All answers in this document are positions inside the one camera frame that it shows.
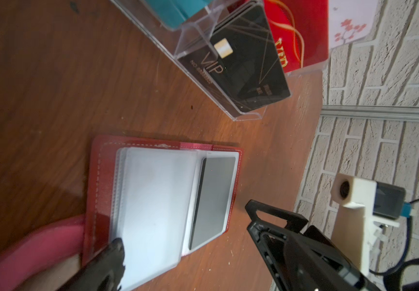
pink strap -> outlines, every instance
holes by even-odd
[[[0,254],[0,291],[11,291],[30,276],[81,253],[85,215],[47,225]]]

black cable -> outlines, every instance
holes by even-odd
[[[419,202],[419,198],[411,201],[410,204],[413,205],[417,202]],[[406,259],[407,255],[408,255],[408,252],[410,251],[412,224],[413,224],[413,218],[411,216],[409,216],[407,218],[407,234],[406,234],[407,238],[406,238],[406,241],[405,241],[405,248],[403,249],[402,257],[397,262],[397,264],[395,264],[395,266],[389,268],[387,271],[384,271],[384,272],[376,272],[376,271],[373,271],[373,270],[369,269],[369,272],[371,274],[376,275],[376,276],[388,276],[392,273],[395,273],[396,271],[398,271],[402,267],[402,265],[405,262],[405,259]]]

blue object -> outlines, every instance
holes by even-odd
[[[185,20],[205,8],[212,0],[144,0],[160,21],[177,29]]]
[[[403,216],[404,218],[409,218],[411,213],[411,204],[405,202],[402,207],[402,212],[400,213],[400,216]]]

black hole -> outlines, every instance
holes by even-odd
[[[348,181],[345,181],[340,185],[340,196],[342,196],[343,199],[348,197],[348,193],[350,192],[350,184]]]
[[[107,275],[101,284],[98,286],[97,291],[111,291],[113,289],[114,282],[110,275]]]

wooden table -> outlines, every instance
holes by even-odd
[[[256,199],[291,210],[322,106],[321,73],[264,119],[231,121],[107,0],[0,0],[0,252],[85,211],[98,134],[245,149],[228,234],[139,290],[260,290],[270,274],[246,227]]]

